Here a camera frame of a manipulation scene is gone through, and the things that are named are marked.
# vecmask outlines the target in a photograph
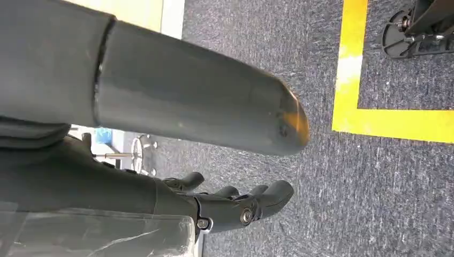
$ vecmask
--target metal rod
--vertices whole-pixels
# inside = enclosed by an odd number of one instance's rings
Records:
[[[119,153],[119,154],[95,154],[96,157],[104,157],[109,159],[123,159],[123,158],[132,158],[134,154],[131,153]]]

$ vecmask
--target screw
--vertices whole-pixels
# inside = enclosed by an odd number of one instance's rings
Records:
[[[210,226],[210,222],[204,218],[200,218],[197,220],[197,227],[199,229],[207,229]]]
[[[243,225],[249,225],[249,223],[252,221],[252,211],[249,208],[245,208],[243,210],[243,213],[241,214],[240,220]]]

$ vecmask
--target gray fabric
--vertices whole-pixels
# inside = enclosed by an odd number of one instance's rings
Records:
[[[385,20],[409,2],[369,2],[362,108],[454,107],[454,55],[391,61],[377,50]],[[453,145],[331,130],[341,21],[341,0],[186,0],[184,40],[287,81],[312,137],[288,157],[157,139],[160,177],[198,171],[201,190],[243,193],[286,179],[296,190],[277,216],[206,237],[204,256],[453,256]]]

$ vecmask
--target yellow floor tape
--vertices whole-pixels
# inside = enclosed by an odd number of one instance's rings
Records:
[[[344,0],[332,129],[454,143],[454,111],[358,109],[366,17],[367,0]]]

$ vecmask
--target yellow line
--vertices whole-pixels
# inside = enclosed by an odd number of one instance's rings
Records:
[[[161,31],[163,0],[67,0],[91,9],[115,15],[117,19]]]
[[[454,111],[358,109],[367,0],[344,0],[332,129],[454,143]]]

